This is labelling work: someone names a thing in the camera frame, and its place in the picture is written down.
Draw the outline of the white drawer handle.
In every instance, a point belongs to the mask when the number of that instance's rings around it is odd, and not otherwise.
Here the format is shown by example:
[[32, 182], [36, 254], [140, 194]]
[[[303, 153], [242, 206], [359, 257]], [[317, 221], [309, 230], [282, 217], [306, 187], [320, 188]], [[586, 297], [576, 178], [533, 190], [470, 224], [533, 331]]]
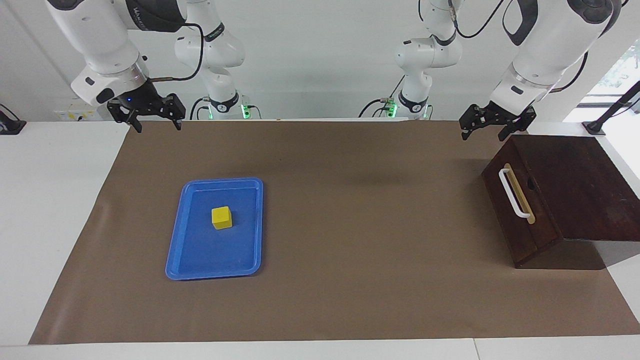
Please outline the white drawer handle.
[[531, 214], [528, 212], [524, 212], [521, 209], [518, 200], [516, 199], [514, 190], [512, 189], [508, 180], [508, 173], [510, 173], [510, 170], [508, 170], [507, 168], [502, 168], [498, 171], [498, 177], [500, 182], [502, 183], [503, 191], [505, 192], [507, 199], [509, 200], [512, 210], [517, 217], [522, 219], [530, 219]]

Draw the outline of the wooden drawer with dark front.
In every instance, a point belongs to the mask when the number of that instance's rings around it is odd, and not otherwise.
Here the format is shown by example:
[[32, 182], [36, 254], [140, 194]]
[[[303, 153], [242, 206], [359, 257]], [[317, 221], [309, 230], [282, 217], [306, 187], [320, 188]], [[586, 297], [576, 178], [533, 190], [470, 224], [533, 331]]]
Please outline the wooden drawer with dark front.
[[[515, 213], [499, 178], [499, 171], [503, 169], [509, 170], [505, 178], [516, 205], [524, 214], [531, 214], [534, 219], [522, 218]], [[538, 196], [534, 179], [528, 173], [514, 144], [507, 142], [496, 153], [482, 172], [482, 178], [510, 253], [516, 261], [532, 255], [557, 239], [557, 232]]]

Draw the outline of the yellow cube block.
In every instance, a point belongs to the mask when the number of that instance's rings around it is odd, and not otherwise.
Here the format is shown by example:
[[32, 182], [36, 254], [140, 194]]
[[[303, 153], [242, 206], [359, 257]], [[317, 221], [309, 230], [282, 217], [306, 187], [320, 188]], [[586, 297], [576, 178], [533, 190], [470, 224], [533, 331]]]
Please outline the yellow cube block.
[[222, 206], [211, 209], [211, 223], [218, 231], [232, 228], [233, 214], [230, 207]]

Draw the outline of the dark wooden drawer cabinet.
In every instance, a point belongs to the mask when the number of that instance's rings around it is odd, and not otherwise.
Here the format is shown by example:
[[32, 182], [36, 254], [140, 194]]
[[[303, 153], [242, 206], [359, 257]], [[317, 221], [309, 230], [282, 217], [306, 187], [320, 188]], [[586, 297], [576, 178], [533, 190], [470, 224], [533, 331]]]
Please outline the dark wooden drawer cabinet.
[[521, 260], [505, 238], [515, 268], [599, 271], [640, 255], [640, 198], [594, 137], [521, 135], [508, 142], [557, 233]]

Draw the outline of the bright window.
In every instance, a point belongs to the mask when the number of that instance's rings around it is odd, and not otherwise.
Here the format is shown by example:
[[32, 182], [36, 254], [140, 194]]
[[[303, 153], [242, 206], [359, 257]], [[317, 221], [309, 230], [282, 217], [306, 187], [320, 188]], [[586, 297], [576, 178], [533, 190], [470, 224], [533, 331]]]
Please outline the bright window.
[[640, 81], [640, 38], [613, 64], [610, 70], [587, 92], [580, 105], [608, 107]]

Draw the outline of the blue plastic tray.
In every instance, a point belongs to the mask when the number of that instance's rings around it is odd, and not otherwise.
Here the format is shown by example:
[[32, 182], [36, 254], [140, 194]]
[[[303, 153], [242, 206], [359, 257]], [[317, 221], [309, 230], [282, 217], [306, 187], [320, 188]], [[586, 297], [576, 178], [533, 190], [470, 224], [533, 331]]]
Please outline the blue plastic tray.
[[[265, 185], [260, 178], [186, 183], [178, 201], [165, 274], [192, 281], [244, 277], [262, 265]], [[211, 210], [229, 207], [233, 226], [215, 230]]]

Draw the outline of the brown paper table mat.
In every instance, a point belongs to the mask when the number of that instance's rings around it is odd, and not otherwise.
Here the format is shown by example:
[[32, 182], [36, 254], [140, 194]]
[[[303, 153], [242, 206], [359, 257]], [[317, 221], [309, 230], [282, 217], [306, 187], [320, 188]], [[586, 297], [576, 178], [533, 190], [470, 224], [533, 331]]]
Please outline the brown paper table mat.
[[[640, 334], [605, 269], [515, 269], [453, 121], [148, 121], [119, 149], [30, 344]], [[183, 186], [255, 177], [262, 264], [165, 274]]]

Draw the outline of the white wall socket box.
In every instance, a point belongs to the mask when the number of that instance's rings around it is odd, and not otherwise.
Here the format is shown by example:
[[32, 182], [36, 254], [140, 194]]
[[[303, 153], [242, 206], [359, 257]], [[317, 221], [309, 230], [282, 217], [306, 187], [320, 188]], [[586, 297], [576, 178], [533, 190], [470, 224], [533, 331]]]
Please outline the white wall socket box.
[[71, 122], [112, 122], [105, 105], [94, 107], [79, 98], [60, 99], [54, 107], [54, 114], [60, 121]]

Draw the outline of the black clamp mount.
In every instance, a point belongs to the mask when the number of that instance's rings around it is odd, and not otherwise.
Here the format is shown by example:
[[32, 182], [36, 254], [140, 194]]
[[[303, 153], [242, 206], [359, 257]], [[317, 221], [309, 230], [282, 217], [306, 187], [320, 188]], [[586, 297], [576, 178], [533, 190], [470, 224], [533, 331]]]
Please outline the black clamp mount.
[[9, 107], [0, 103], [0, 135], [18, 135], [26, 126]]

